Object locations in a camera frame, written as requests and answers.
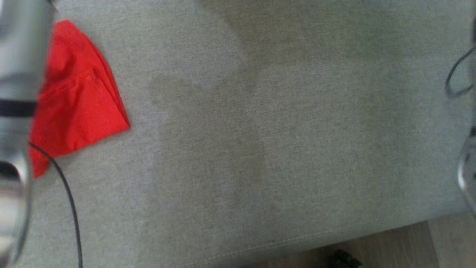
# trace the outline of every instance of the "gray fabric sofa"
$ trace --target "gray fabric sofa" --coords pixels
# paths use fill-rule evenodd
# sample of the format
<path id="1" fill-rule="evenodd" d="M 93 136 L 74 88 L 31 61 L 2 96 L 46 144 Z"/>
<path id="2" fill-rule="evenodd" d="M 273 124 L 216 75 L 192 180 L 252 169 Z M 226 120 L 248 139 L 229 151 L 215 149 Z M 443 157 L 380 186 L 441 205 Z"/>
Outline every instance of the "gray fabric sofa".
<path id="1" fill-rule="evenodd" d="M 59 159 L 85 267 L 238 267 L 468 210 L 471 103 L 442 86 L 470 1 L 57 7 L 102 51 L 132 124 Z M 74 239 L 50 169 L 18 267 L 75 267 Z"/>

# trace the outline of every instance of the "red napkin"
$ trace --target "red napkin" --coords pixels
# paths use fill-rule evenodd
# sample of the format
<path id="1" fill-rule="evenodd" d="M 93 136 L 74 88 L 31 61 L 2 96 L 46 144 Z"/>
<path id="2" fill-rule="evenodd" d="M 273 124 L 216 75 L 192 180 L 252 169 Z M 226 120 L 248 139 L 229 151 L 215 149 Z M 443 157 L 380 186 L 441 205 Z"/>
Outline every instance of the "red napkin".
<path id="1" fill-rule="evenodd" d="M 58 157 L 128 129 L 116 82 L 98 49 L 70 21 L 56 23 L 31 142 Z M 43 175 L 48 160 L 32 149 L 30 157 L 35 178 Z"/>

